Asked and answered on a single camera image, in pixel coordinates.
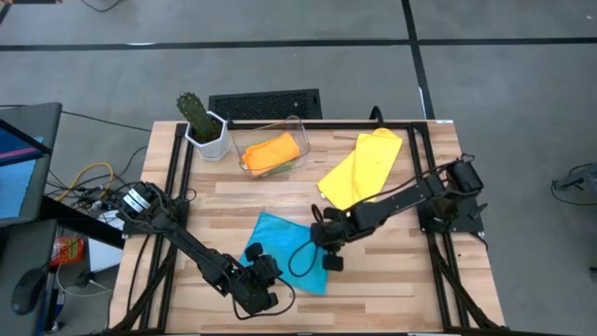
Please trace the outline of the blue microfiber towel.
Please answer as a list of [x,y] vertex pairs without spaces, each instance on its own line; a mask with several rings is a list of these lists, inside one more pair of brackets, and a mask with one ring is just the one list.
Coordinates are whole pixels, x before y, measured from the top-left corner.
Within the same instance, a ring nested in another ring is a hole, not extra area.
[[326,294],[324,252],[311,243],[308,227],[262,212],[245,248],[253,243],[261,243],[264,252],[276,259],[281,277],[293,288],[312,295]]

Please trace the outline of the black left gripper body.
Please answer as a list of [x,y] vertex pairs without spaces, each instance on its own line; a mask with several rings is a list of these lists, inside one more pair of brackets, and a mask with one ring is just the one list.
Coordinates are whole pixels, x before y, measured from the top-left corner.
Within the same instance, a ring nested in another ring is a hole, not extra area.
[[240,275],[251,286],[268,290],[275,284],[276,279],[283,273],[276,259],[264,252],[261,243],[253,243],[245,250],[243,256],[247,264],[236,262]]

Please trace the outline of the clear plastic bin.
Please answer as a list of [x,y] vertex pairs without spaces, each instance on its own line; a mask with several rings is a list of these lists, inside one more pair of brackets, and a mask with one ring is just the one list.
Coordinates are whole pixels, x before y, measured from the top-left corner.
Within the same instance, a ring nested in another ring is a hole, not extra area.
[[277,122],[259,127],[256,125],[246,125],[245,129],[240,129],[234,132],[232,141],[238,154],[239,166],[247,176],[251,178],[260,178],[259,175],[252,175],[243,166],[242,155],[245,150],[252,145],[268,141],[283,133],[290,133],[300,147],[300,156],[292,160],[295,162],[295,166],[292,170],[297,170],[306,163],[306,157],[311,151],[309,137],[300,118],[291,116],[284,120],[278,120]]

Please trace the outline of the dark grey desk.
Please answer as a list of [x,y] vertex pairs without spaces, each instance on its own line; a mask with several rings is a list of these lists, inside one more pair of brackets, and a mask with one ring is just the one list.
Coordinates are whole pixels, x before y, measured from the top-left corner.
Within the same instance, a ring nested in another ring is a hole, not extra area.
[[29,270],[42,267],[48,277],[56,229],[55,220],[5,228],[6,244],[0,253],[0,336],[42,336],[48,312],[48,280],[42,282],[31,312],[16,314],[11,299],[15,286]]

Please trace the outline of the white box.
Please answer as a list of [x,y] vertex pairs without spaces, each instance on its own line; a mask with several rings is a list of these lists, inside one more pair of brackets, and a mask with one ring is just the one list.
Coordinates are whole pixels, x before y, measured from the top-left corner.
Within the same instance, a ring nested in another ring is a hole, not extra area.
[[90,270],[101,272],[120,264],[122,249],[89,239]]

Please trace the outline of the black computer mouse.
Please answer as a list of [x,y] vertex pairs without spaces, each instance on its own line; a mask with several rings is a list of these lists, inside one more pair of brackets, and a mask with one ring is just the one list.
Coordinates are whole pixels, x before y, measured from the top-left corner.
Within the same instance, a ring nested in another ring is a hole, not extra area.
[[11,296],[11,309],[15,314],[26,315],[34,310],[46,277],[40,268],[30,269],[21,276]]

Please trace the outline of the yellow microfiber towel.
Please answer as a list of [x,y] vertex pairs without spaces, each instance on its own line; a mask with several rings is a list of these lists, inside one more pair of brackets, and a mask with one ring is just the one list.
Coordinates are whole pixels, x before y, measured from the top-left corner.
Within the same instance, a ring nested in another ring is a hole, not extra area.
[[354,150],[317,182],[322,196],[341,210],[382,190],[403,140],[387,128],[360,133]]

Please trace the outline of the green microfiber towel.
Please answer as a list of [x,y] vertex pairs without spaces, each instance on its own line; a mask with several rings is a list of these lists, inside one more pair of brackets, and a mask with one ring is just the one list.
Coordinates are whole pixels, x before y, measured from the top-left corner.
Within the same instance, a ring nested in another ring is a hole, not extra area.
[[294,168],[294,166],[295,166],[294,161],[288,161],[288,162],[285,162],[283,164],[280,164],[280,165],[277,165],[277,166],[271,168],[270,170],[268,170],[265,173],[260,174],[259,177],[266,177],[266,176],[270,176],[270,175],[277,175],[277,174],[289,172]]

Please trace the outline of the green cactus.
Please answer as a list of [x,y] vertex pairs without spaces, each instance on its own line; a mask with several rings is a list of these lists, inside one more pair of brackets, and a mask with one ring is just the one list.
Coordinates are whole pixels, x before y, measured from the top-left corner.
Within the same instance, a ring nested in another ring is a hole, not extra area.
[[176,99],[179,112],[190,124],[193,138],[201,144],[219,137],[221,124],[207,113],[201,99],[193,92],[184,92]]

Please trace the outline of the white hexagonal planter pot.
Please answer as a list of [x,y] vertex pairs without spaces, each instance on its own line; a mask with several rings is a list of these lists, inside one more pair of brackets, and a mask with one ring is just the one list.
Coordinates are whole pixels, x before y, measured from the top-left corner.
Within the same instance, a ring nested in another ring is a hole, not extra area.
[[212,111],[207,111],[207,115],[221,126],[219,136],[211,142],[201,144],[193,138],[194,130],[188,124],[185,137],[204,161],[221,161],[230,150],[228,122]]

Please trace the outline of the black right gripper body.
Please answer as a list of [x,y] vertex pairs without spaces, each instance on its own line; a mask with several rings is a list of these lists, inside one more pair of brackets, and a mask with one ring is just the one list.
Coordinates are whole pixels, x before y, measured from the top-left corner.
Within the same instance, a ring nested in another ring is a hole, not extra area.
[[316,204],[311,206],[314,223],[310,227],[310,239],[328,254],[337,254],[347,243],[368,236],[368,229],[359,229],[346,212],[325,208],[321,212]]

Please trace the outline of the orange microfiber towel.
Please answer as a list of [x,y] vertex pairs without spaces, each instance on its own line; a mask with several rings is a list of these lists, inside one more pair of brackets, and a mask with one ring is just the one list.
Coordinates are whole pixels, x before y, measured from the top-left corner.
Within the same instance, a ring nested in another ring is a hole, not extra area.
[[300,147],[290,133],[248,147],[242,155],[243,166],[252,175],[262,175],[300,156]]

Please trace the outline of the black aluminium table frame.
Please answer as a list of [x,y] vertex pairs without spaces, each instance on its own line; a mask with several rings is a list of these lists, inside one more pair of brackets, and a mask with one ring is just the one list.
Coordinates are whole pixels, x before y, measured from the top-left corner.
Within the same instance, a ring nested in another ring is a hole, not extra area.
[[[378,128],[373,120],[305,120],[311,151],[305,163],[287,173],[253,179],[238,164],[234,145],[222,161],[194,154],[189,187],[198,192],[190,203],[188,230],[209,247],[240,257],[258,215],[265,211],[308,226],[310,206],[327,206],[316,182],[353,149],[357,136]],[[178,121],[156,121],[148,140],[140,179],[165,187]],[[430,154],[441,164],[461,154],[451,122],[421,121],[427,126]],[[415,174],[409,130],[394,129],[403,139],[386,184],[393,188]],[[178,253],[167,333],[365,333],[443,331],[427,237],[419,230],[417,211],[388,219],[372,236],[342,249],[345,269],[331,273],[325,296],[297,290],[293,307],[283,315],[238,320],[231,299],[221,297],[201,278],[194,262]],[[484,244],[468,233],[451,235],[460,278],[476,304],[496,324],[505,321]],[[128,292],[143,236],[124,247],[110,304],[109,326],[127,313]]]

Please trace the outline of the orange snack bag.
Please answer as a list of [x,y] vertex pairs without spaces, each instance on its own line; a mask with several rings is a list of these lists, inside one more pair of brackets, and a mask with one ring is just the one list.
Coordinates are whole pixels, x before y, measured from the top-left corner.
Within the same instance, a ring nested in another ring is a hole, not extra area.
[[83,260],[85,243],[82,238],[57,237],[54,240],[51,267],[76,264]]

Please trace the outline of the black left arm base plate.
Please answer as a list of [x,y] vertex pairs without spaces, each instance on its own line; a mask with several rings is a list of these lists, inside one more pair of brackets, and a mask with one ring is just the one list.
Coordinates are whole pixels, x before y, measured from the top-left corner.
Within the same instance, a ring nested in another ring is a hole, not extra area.
[[117,217],[122,219],[125,226],[125,232],[136,234],[142,232],[146,234],[169,233],[174,231],[174,227],[180,227],[187,219],[188,206],[186,203],[176,205],[174,208],[162,209],[153,207],[140,214],[130,216],[124,211],[119,211]]

